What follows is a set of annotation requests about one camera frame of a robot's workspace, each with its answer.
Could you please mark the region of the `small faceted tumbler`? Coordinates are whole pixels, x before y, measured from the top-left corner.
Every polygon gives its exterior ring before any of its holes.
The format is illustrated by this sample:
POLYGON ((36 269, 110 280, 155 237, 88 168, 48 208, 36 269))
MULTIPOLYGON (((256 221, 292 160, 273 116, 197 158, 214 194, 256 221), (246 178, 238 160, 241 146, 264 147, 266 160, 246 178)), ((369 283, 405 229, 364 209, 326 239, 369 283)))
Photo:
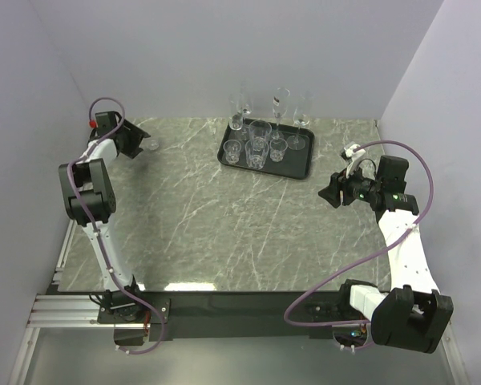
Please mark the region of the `small faceted tumbler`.
POLYGON ((151 140, 149 143, 148 143, 148 149, 150 151, 155 151, 159 148, 160 144, 157 140, 151 140))
POLYGON ((272 162, 282 162, 285 157, 285 152, 288 148, 287 142, 284 139, 275 139, 269 142, 269 156, 272 162))
POLYGON ((223 145, 223 150, 226 162, 237 164, 242 151, 242 143, 238 140, 227 140, 223 145))

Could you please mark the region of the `clear flute glass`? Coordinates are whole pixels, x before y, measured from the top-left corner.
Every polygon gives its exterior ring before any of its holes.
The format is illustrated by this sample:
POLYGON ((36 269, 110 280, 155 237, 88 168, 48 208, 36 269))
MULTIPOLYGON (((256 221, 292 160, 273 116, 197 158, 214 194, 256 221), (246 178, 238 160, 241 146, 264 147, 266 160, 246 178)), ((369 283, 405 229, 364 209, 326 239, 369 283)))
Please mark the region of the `clear flute glass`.
POLYGON ((293 113, 293 122, 297 127, 297 132, 287 139, 287 145, 290 150, 299 151, 305 147, 305 140, 301 136, 301 131, 309 125, 312 105, 313 93, 306 91, 298 100, 293 113))

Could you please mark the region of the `faceted tumbler front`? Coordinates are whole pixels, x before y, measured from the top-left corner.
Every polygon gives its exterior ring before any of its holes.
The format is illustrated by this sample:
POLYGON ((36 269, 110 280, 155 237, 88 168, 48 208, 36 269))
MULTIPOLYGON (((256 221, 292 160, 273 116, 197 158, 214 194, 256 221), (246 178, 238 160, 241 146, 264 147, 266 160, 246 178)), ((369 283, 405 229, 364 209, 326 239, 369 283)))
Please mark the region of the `faceted tumbler front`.
POLYGON ((248 140, 245 144, 245 158, 249 168, 261 170, 269 154, 269 145, 263 139, 248 140))

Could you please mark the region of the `clear glass tumbler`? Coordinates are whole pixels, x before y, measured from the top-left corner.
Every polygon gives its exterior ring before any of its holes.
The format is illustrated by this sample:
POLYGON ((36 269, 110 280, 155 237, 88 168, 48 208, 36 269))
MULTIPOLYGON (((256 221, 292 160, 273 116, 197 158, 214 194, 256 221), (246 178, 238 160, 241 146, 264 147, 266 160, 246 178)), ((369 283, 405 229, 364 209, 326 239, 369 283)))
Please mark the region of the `clear glass tumbler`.
POLYGON ((254 120, 249 125, 249 138, 252 146, 258 151, 268 142, 272 126, 264 120, 254 120))

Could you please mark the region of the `small stemmed glass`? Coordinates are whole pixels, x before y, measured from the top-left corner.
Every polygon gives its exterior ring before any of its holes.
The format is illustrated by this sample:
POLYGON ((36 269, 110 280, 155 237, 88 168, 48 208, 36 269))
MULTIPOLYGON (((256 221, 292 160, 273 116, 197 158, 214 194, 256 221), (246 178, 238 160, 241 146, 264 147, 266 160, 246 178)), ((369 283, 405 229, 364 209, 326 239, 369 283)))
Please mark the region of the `small stemmed glass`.
POLYGON ((244 121, 238 95, 231 94, 228 101, 230 107, 228 125, 233 131, 239 131, 243 128, 244 121))

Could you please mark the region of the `champagne flute with dark mark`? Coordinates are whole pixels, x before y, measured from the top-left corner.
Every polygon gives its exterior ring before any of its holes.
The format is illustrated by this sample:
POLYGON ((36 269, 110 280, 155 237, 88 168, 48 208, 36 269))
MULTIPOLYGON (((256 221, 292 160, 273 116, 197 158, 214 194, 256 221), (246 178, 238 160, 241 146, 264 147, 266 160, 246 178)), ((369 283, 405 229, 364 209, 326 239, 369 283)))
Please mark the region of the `champagne flute with dark mark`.
POLYGON ((275 119, 275 124, 273 125, 269 136, 270 141, 282 138, 282 134, 280 133, 280 124, 281 120, 288 111, 289 95, 289 89, 285 87, 279 87, 273 94, 273 116, 275 119))

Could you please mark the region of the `clear wine glass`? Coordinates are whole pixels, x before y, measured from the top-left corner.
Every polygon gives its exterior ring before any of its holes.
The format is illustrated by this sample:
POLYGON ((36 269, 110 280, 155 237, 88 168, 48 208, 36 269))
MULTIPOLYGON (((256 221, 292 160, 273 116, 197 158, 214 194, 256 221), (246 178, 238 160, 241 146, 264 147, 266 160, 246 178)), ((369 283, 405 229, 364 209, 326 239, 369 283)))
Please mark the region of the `clear wine glass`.
POLYGON ((249 82, 247 80, 243 80, 240 83, 240 92, 239 92, 239 99, 238 99, 238 110, 241 114, 241 129, 238 132, 238 138, 240 140, 248 140, 249 139, 249 129, 247 119, 252 113, 253 110, 253 102, 252 96, 250 92, 249 82))

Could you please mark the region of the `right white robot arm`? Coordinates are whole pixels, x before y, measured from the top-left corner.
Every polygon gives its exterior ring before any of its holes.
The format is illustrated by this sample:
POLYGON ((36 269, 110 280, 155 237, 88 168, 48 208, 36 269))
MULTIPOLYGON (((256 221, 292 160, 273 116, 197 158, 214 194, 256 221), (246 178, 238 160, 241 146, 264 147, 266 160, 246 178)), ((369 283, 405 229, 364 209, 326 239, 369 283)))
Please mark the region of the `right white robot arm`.
POLYGON ((378 345, 422 353, 436 350, 454 311, 452 299, 442 295, 430 273, 422 247, 416 198, 405 192, 407 160, 382 156, 373 178, 361 168, 363 152, 347 155, 347 167, 334 173, 318 194, 334 208, 355 200, 368 203, 384 236, 391 289, 347 280, 337 300, 339 315, 354 320, 362 314, 371 323, 378 345))

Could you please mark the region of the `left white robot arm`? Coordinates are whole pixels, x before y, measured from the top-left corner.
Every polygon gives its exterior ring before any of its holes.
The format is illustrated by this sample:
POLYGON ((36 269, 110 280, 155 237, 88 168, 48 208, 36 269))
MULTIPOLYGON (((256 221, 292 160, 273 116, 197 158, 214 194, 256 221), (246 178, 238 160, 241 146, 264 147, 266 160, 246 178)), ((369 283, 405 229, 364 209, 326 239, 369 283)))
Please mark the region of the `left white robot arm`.
POLYGON ((95 114, 84 153, 59 166, 59 180, 67 216, 87 235, 102 274, 104 293, 92 296, 103 314, 115 321, 138 322, 147 315, 139 287, 117 245, 113 214, 117 201, 107 166, 120 154, 133 159, 150 135, 117 111, 95 114))

